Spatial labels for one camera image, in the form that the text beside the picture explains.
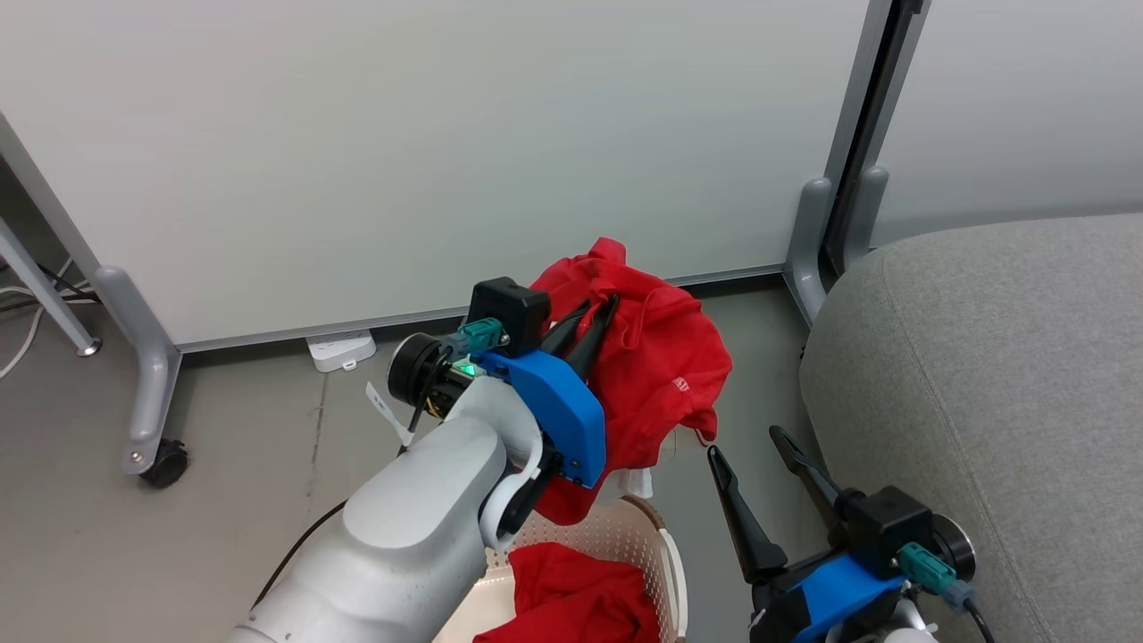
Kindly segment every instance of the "power strip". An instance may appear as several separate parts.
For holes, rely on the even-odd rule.
[[[358,362],[368,360],[377,353],[377,345],[374,344],[369,331],[318,336],[306,338],[305,344],[310,346],[314,368],[322,373],[338,369],[352,371],[357,369]]]

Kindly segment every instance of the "caster wheel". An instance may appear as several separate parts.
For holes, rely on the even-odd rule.
[[[155,489],[167,489],[183,476],[190,458],[177,440],[159,440],[159,450],[154,453],[154,465],[139,474],[139,477]]]

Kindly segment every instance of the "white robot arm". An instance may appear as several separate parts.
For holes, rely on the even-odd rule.
[[[498,485],[517,487],[505,443],[519,452],[530,435],[539,429],[512,388],[479,378],[350,498],[226,642],[432,641],[483,576],[486,546],[503,545],[481,536],[480,516]]]

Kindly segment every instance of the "green light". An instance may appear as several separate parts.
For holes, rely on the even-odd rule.
[[[467,373],[473,378],[477,377],[477,368],[472,365],[467,360],[462,360],[453,365],[453,369],[461,371],[462,373]]]

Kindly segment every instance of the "gray floor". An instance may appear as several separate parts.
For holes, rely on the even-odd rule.
[[[6,217],[37,258],[62,264],[25,214]],[[816,552],[823,531],[766,434],[782,425],[813,448],[797,389],[806,329],[781,289],[704,307],[735,360],[718,443],[772,538],[792,558]],[[33,310],[0,313],[0,362],[23,343]],[[136,383],[130,348],[102,308],[75,310],[104,339],[98,355],[77,359],[46,319],[0,380],[0,640],[217,641],[294,539],[392,459],[397,437],[365,385],[384,388],[395,338],[378,335],[375,359],[328,376],[302,343],[189,359],[167,433],[187,442],[193,461],[155,492],[118,469]],[[745,641],[749,590],[703,450],[689,431],[669,440],[653,504],[684,557],[688,640]]]

